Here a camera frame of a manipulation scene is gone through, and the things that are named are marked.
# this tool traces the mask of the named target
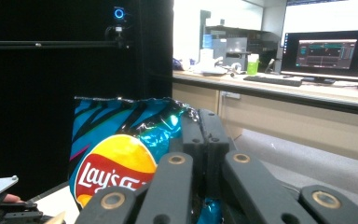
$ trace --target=white wall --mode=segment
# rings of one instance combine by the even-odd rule
[[[263,8],[241,0],[175,0],[173,18],[173,57],[195,59],[200,54],[200,11],[211,11],[213,19],[225,26],[261,30]]]
[[[175,0],[173,13],[173,57],[197,60],[200,47],[200,0]]]

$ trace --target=lay's logo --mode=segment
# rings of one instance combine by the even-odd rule
[[[120,186],[132,190],[150,181],[157,165],[137,138],[117,134],[99,143],[80,164],[75,196],[82,207],[98,190]]]

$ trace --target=keyboard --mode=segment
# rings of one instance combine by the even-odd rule
[[[264,82],[264,83],[284,85],[284,86],[293,86],[293,87],[299,87],[302,84],[301,80],[292,80],[292,79],[276,78],[276,77],[245,77],[243,80],[253,81],[253,82]]]

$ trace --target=blue light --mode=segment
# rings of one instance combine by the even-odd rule
[[[116,9],[115,17],[116,17],[116,19],[123,19],[124,18],[124,10],[121,8]]]

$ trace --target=green cup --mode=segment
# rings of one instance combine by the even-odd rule
[[[256,75],[258,68],[258,62],[256,63],[248,63],[248,68],[246,70],[247,75]]]

